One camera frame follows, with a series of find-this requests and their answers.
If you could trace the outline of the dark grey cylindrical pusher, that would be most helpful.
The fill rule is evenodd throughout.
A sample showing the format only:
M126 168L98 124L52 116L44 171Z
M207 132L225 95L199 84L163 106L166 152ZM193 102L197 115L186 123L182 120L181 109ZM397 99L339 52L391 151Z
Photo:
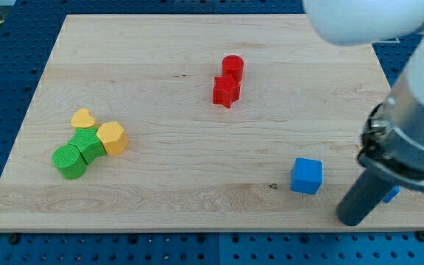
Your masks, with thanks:
M337 205L337 217L347 226L360 224L394 187L374 170L365 169Z

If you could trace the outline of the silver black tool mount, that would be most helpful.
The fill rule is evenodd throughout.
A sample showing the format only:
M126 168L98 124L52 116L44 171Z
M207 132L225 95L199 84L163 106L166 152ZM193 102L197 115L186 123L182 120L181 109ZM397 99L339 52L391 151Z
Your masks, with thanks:
M402 73L369 114L358 162L391 186L424 193L424 96Z

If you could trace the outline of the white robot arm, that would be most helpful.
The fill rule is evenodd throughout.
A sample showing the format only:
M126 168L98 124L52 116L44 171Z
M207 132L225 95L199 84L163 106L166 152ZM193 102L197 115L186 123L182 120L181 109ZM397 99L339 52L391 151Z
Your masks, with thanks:
M343 223L355 226L395 186L424 193L424 1L312 0L303 6L317 33L338 46L423 35L364 125L358 154L364 170L336 209Z

